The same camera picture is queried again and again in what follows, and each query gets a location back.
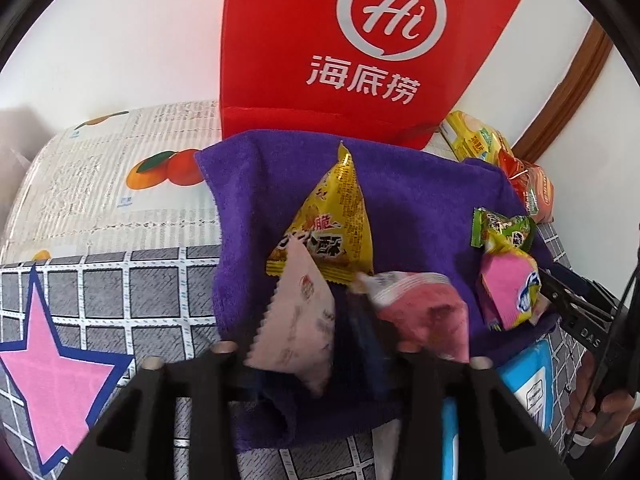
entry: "gray plaid fabric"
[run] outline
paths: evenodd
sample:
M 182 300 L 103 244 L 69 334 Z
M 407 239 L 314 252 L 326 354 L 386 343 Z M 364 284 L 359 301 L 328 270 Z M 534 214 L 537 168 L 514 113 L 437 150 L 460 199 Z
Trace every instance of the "gray plaid fabric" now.
M 562 248 L 558 233 L 553 224 L 538 226 L 546 246 L 551 251 L 555 262 L 571 269 L 571 263 Z M 564 423 L 564 409 L 569 405 L 569 393 L 575 388 L 575 373 L 584 354 L 584 347 L 574 338 L 560 330 L 559 326 L 546 339 L 551 344 L 554 364 L 554 416 L 551 427 L 547 431 L 551 443 L 556 450 L 562 449 L 562 436 L 566 432 Z
M 540 231 L 554 259 L 569 265 L 553 226 Z M 211 315 L 210 283 L 219 246 L 129 251 L 35 262 L 62 344 L 135 355 L 120 380 L 149 355 L 177 361 L 199 354 L 219 339 Z M 0 269 L 0 340 L 23 338 L 28 273 L 34 262 Z M 549 436 L 556 447 L 564 431 L 565 386 L 575 383 L 582 349 L 559 328 L 548 336 L 554 356 L 554 418 Z M 8 443 L 35 480 L 56 480 L 66 463 L 41 476 L 24 402 L 0 368 L 0 418 Z M 190 405 L 178 403 L 174 438 L 175 478 L 188 478 Z M 375 480 L 370 432 L 295 449 L 254 450 L 238 455 L 248 480 Z

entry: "human hand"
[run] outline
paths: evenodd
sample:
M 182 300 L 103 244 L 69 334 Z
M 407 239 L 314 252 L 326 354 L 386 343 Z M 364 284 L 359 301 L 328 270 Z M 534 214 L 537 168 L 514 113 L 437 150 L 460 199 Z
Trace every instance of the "human hand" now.
M 595 359 L 589 352 L 585 352 L 582 356 L 580 368 L 575 377 L 575 390 L 569 395 L 569 405 L 564 410 L 564 421 L 569 430 L 574 426 L 575 417 L 578 415 L 580 404 L 584 399 L 591 377 L 595 373 Z M 584 411 L 576 431 L 583 431 L 585 428 L 590 428 L 596 421 L 596 413 L 591 410 L 596 403 L 593 394 L 590 394 L 587 403 L 584 406 Z M 634 398 L 631 397 L 626 390 L 616 390 L 612 394 L 609 394 L 602 400 L 600 409 L 605 413 L 611 413 L 611 420 L 602 428 L 599 434 L 593 440 L 594 444 L 601 444 L 614 438 L 622 431 L 625 426 L 626 418 L 634 408 Z

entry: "wooden door frame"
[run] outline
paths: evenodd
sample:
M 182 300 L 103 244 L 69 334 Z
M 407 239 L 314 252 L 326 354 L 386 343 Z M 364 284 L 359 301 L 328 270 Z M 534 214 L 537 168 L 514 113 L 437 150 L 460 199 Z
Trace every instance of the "wooden door frame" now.
M 609 36 L 593 20 L 566 76 L 513 147 L 515 156 L 529 162 L 538 160 L 591 91 L 612 47 Z

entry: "black cable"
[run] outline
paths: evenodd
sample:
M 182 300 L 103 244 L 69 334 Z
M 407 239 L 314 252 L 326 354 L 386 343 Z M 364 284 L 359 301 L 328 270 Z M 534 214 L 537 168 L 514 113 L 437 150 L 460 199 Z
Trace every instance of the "black cable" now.
M 622 298 L 620 299 L 620 302 L 618 303 L 618 309 L 616 311 L 616 316 L 613 319 L 612 322 L 612 326 L 613 324 L 616 322 L 616 318 L 620 315 L 620 313 L 622 312 L 622 309 L 625 306 L 625 301 L 626 301 L 626 297 L 629 294 L 629 291 L 631 290 L 632 285 L 634 284 L 634 282 L 636 281 L 636 279 L 638 278 L 638 271 L 640 270 L 640 261 L 638 261 L 638 264 L 636 265 L 636 268 L 634 269 L 634 272 L 631 274 L 631 277 L 629 278 L 629 281 L 626 283 L 626 287 L 625 287 L 625 291 L 622 294 Z M 589 398 L 589 395 L 591 395 L 591 393 L 593 392 L 593 387 L 596 381 L 596 378 L 600 375 L 600 372 L 602 371 L 602 365 L 604 364 L 604 359 L 607 355 L 607 353 L 609 352 L 609 346 L 611 345 L 611 337 L 607 338 L 607 342 L 605 344 L 604 347 L 604 352 L 602 352 L 602 357 L 600 358 L 600 361 L 598 362 L 594 373 L 591 377 L 591 381 L 589 382 L 589 387 L 587 388 L 587 392 L 584 395 L 584 399 L 582 400 L 581 404 L 580 404 L 580 408 L 578 409 L 578 414 L 575 417 L 574 420 L 574 424 L 572 425 L 571 431 L 569 432 L 569 437 L 566 440 L 566 443 L 564 445 L 564 449 L 562 450 L 562 455 L 560 456 L 560 462 L 564 463 L 567 454 L 569 453 L 569 448 L 572 445 L 572 441 L 574 440 L 574 436 L 576 433 L 576 428 L 578 427 L 578 424 L 580 423 L 580 420 L 582 418 L 582 414 L 584 413 L 584 407 L 587 404 L 587 399 Z

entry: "pink candy wrapper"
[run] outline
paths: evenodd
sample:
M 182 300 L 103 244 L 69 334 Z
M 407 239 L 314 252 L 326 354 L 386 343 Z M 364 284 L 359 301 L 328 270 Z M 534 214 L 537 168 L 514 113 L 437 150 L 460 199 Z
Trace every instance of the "pink candy wrapper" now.
M 468 308 L 449 279 L 435 272 L 359 273 L 378 318 L 393 323 L 402 340 L 439 357 L 469 361 Z
M 540 291 L 538 265 L 500 234 L 489 233 L 485 250 L 477 286 L 484 322 L 492 330 L 511 330 L 531 318 Z
M 290 238 L 276 293 L 244 364 L 295 374 L 322 395 L 331 375 L 334 297 L 300 240 Z

